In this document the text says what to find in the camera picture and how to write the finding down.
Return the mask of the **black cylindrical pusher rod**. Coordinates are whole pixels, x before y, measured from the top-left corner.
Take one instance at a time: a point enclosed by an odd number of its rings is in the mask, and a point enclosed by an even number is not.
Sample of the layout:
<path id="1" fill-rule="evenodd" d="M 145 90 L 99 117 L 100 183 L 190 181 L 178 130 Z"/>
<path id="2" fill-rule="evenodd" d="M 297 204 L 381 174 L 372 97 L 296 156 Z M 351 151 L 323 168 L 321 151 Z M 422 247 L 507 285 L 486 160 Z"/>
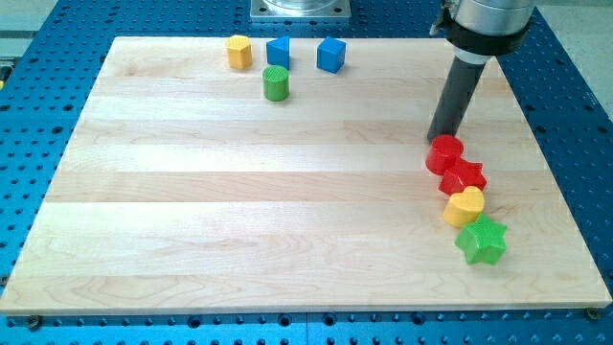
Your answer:
<path id="1" fill-rule="evenodd" d="M 484 68 L 485 64 L 472 64 L 458 57 L 453 58 L 427 131 L 428 142 L 440 135 L 457 134 Z"/>

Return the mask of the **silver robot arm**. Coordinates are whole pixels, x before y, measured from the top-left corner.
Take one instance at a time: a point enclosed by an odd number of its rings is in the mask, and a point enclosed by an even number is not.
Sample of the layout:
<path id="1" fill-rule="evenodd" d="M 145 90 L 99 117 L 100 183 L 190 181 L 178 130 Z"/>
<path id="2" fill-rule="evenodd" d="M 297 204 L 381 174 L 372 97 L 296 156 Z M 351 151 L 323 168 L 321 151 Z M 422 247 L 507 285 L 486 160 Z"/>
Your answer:
<path id="1" fill-rule="evenodd" d="M 535 5 L 535 0 L 442 0 L 429 34 L 444 31 L 454 58 L 428 141 L 457 133 L 488 61 L 521 47 Z"/>

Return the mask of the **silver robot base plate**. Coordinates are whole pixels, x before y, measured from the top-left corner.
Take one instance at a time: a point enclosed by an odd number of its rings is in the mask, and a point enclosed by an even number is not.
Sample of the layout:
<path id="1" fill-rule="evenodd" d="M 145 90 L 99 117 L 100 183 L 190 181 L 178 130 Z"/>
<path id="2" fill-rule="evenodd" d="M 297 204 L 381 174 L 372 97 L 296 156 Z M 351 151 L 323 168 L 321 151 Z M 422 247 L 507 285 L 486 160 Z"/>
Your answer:
<path id="1" fill-rule="evenodd" d="M 251 0 L 250 16 L 277 18 L 349 18 L 350 0 Z"/>

